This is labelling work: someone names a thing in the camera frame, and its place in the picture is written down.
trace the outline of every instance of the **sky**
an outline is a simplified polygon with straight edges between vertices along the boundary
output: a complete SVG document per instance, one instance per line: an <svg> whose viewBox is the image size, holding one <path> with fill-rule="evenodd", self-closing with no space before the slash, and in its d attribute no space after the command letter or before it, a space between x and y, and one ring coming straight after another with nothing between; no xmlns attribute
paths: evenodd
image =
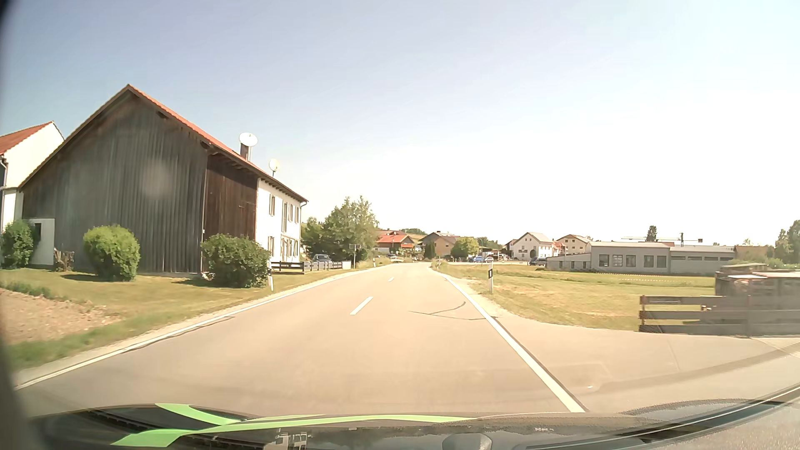
<svg viewBox="0 0 800 450"><path fill-rule="evenodd" d="M800 2L17 1L0 134L126 84L324 218L773 243L800 219Z"/></svg>

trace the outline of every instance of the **road marking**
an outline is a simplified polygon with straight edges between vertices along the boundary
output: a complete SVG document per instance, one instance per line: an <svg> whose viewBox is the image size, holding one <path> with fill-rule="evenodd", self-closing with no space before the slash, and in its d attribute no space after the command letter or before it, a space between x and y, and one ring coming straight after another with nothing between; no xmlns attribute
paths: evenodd
<svg viewBox="0 0 800 450"><path fill-rule="evenodd" d="M320 283L314 284L312 286L303 287L301 289L298 289L297 291L292 291L292 292L289 292L287 294L281 295L279 297L275 297L274 299L264 300L263 302L258 302L256 304L250 305L248 307L243 307L241 309L229 312L227 314L217 315L216 317L212 317L210 319L203 320L202 322L195 323L194 325L189 325L188 327L183 327L183 328L181 328L179 330L171 331L171 332L166 333L164 335L156 336L154 338L151 338L151 339L148 339L148 340L136 343L136 344L131 344L131 345L125 347L125 348L120 348L119 350L115 350L115 351L113 351L111 353L106 353L105 355L95 356L94 358L92 358L90 360L83 361L82 363L73 364L73 365L71 365L69 367L63 368L61 370L57 370L56 372L51 372L51 373L48 373L46 375L42 375L42 376L39 376L37 378L33 378L32 380L28 380L25 383L18 384L17 386L14 387L14 389L27 388L28 386L32 386L32 385L34 385L36 383L39 383L39 382L42 382L42 381L45 381L45 380L49 380L50 378L54 378L54 377L59 376L59 375L63 375L65 373L67 373L67 372L72 372L75 369L79 369L79 368L88 366L89 364L93 364L93 363L100 362L102 360L106 360L106 359L110 358L111 356L116 356L116 355L120 355L120 354L125 353L125 352L130 352L131 350L135 350L136 348L146 347L146 346L148 346L148 345L150 345L150 344L152 344L154 342L158 342L159 340L170 338L170 337L172 337L174 335L179 335L179 334L184 333L186 331L193 330L193 329L195 329L197 327L202 327L202 326L207 325L207 324L209 324L211 322L214 322L215 320L220 320L220 319L224 319L226 317L230 317L232 315L237 315L240 312L244 312L244 311L247 311L248 309L253 309L254 307L259 307L259 306L265 305L267 303L272 303L275 300L285 299L289 295L294 295L294 294L298 294L298 293L303 292L303 291L308 291L309 289L312 289L312 288L317 287L317 286L322 286L323 284L328 284L328 283L330 283L332 281L336 281L337 279L344 279L344 278L347 278L347 277L350 277L350 276L353 276L353 275L358 275L358 274L362 274L362 273L365 273L365 272L368 272L368 271L373 271L373 270L376 270L376 268L379 269L381 267L389 267L389 266L379 266L379 267L374 267L374 268L371 268L371 269L366 269L364 271L357 271L357 272L351 272L351 273L348 273L348 274L342 274L342 276L339 276L338 278L324 279Z"/></svg>
<svg viewBox="0 0 800 450"><path fill-rule="evenodd" d="M365 306L366 306L366 304L370 302L370 300L372 300L372 297L367 297L367 298L366 298L366 300L364 300L363 302L361 302L361 304L360 304L360 305L358 305L358 307L356 307L356 308L353 310L353 312L351 312L351 313L350 313L350 315L356 315L356 314L358 314L358 312L359 312L359 311L361 311L361 308L365 307Z"/></svg>
<svg viewBox="0 0 800 450"><path fill-rule="evenodd" d="M511 348L514 349L515 352L517 352L517 355L519 355L519 357L525 361L525 364L528 364L528 367L534 371L539 379L542 380L542 382L550 389L551 392L553 392L553 395L558 397L558 399L561 400L561 403L563 403L570 412L586 412L586 410L584 410L581 405L578 404L574 398L572 398L570 393L567 392L566 389L559 384L558 381L556 381L533 357L531 357L528 352L526 352L525 349L522 348L522 346L516 340L514 340L513 337L511 337L508 331L506 331L506 329L494 319L494 317L489 315L489 313L486 312L486 310L483 309L478 302L473 300L469 294L461 289L461 286L458 286L452 279L450 279L449 276L442 273L439 275L443 276L447 281L450 282L450 284L455 286L455 288L458 289L458 291L461 292L462 295L464 295L466 299L470 301L470 303L472 303L472 306L474 306L475 309L481 313L483 318L486 319L486 321L491 324L494 330L511 346Z"/></svg>

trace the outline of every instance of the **grass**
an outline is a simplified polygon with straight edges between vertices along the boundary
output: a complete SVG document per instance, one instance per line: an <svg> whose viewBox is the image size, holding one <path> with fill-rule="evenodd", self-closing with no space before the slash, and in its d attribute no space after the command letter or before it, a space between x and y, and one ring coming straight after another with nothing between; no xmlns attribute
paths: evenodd
<svg viewBox="0 0 800 450"><path fill-rule="evenodd" d="M340 273L343 272L275 274L273 281L275 291L278 292ZM16 287L11 290L31 295L39 292L40 295L52 299L102 305L110 314L122 317L116 323L67 335L59 340L31 341L10 346L6 351L17 369L44 364L196 315L272 294L268 287L211 287L201 279L140 275L129 283L111 283L101 281L91 274L37 269L2 270L0 286L9 289Z"/></svg>
<svg viewBox="0 0 800 450"><path fill-rule="evenodd" d="M442 263L439 270L457 278L488 279L488 266L485 264ZM564 325L636 330L641 309L640 295L713 295L714 279L552 272L540 267L495 265L494 294L489 294L486 282L473 283L473 288L522 317ZM665 305L659 305L659 309L664 308ZM697 307L672 308L686 310Z"/></svg>

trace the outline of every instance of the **wooden fence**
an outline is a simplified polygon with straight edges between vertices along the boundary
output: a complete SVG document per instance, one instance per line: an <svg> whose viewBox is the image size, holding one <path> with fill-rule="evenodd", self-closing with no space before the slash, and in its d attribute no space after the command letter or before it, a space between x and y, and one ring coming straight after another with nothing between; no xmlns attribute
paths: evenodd
<svg viewBox="0 0 800 450"><path fill-rule="evenodd" d="M332 269L341 269L342 261L327 261L324 263L312 263L310 261L302 261L300 263L287 263L286 261L273 261L273 271L302 271L302 273L312 271L329 271Z"/></svg>
<svg viewBox="0 0 800 450"><path fill-rule="evenodd" d="M800 335L800 296L642 295L639 331L687 335ZM676 305L696 306L693 311ZM680 324L648 323L651 320Z"/></svg>

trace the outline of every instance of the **chimney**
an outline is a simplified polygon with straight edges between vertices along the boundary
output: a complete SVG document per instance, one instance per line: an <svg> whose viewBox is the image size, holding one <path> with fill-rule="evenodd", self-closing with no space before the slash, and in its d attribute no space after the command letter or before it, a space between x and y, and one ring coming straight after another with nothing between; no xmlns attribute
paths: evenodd
<svg viewBox="0 0 800 450"><path fill-rule="evenodd" d="M250 148L251 148L251 147L248 147L248 146L246 146L245 144L242 144L242 146L239 148L239 154L240 154L240 155L241 155L241 156L242 156L244 159L246 159L246 160L248 160L248 161L250 161Z"/></svg>

